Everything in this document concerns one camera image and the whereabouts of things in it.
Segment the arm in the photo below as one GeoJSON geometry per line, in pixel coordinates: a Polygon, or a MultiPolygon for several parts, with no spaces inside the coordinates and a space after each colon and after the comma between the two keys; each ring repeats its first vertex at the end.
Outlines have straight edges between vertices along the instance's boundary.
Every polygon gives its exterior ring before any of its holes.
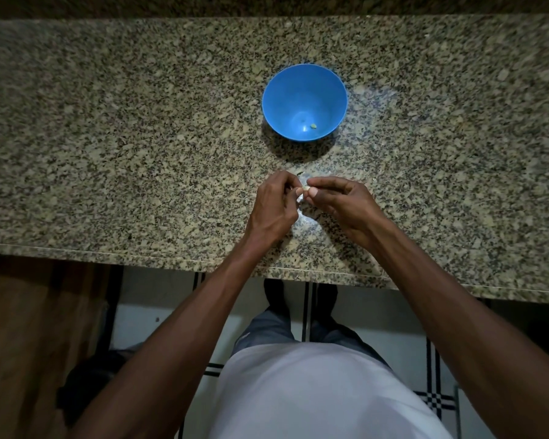
{"type": "Polygon", "coordinates": [[[389,221],[362,184],[308,180],[331,213],[402,291],[472,405],[500,438],[549,438],[549,356],[477,301],[389,221]]]}
{"type": "Polygon", "coordinates": [[[242,286],[299,217],[300,186],[279,171],[258,188],[242,239],[94,399],[71,438],[175,435],[242,286]]]}

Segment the blue jeans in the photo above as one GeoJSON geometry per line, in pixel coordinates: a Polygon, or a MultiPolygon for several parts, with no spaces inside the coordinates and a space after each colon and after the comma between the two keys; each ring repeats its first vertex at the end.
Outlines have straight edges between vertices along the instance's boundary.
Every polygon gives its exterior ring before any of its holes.
{"type": "MultiPolygon", "coordinates": [[[[251,320],[248,327],[236,340],[232,356],[244,348],[256,345],[291,344],[295,342],[298,341],[291,333],[291,319],[286,314],[279,314],[267,308],[251,320]]],[[[331,317],[322,323],[317,320],[313,321],[310,342],[341,345],[364,353],[388,366],[380,354],[360,339],[355,331],[338,324],[331,317]]]]}

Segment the forearm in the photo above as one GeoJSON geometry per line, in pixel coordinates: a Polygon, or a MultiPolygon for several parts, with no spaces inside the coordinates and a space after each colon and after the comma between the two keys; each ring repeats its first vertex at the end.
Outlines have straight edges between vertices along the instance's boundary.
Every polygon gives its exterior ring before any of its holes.
{"type": "Polygon", "coordinates": [[[242,286],[267,248],[243,237],[95,398],[71,436],[172,437],[242,286]]]}
{"type": "Polygon", "coordinates": [[[499,437],[549,437],[549,357],[471,296],[387,220],[369,250],[403,292],[428,337],[499,437]]]}

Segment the bowl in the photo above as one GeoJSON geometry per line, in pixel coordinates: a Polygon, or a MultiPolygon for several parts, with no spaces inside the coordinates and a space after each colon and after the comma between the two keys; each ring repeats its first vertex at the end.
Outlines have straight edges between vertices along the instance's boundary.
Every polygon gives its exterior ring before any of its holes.
{"type": "Polygon", "coordinates": [[[266,122],[295,141],[321,139],[333,132],[348,109],[342,80],[323,66],[298,64],[277,73],[262,95],[266,122]]]}

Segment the person's right arm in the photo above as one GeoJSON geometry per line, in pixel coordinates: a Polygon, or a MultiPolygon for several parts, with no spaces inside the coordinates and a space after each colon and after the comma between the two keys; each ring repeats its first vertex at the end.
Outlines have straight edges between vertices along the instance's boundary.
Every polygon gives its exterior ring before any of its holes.
{"type": "Polygon", "coordinates": [[[334,216],[402,291],[498,438],[549,438],[549,356],[477,301],[388,220],[366,186],[315,177],[305,199],[334,216]]]}

